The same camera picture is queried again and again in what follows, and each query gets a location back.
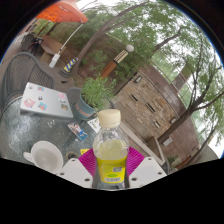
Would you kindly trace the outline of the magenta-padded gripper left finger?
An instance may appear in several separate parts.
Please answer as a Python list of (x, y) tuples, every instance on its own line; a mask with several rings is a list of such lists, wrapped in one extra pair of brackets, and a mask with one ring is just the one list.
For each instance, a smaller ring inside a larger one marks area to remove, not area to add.
[(71, 158), (59, 171), (58, 176), (84, 188), (91, 188), (97, 169), (93, 149), (79, 158)]

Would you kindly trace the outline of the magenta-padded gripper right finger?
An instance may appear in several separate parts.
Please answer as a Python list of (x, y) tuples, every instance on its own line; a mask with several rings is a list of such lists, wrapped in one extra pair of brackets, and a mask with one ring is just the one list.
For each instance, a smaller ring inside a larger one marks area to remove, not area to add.
[(130, 188), (143, 187), (166, 176), (167, 174), (153, 157), (144, 157), (136, 149), (129, 148), (128, 182)]

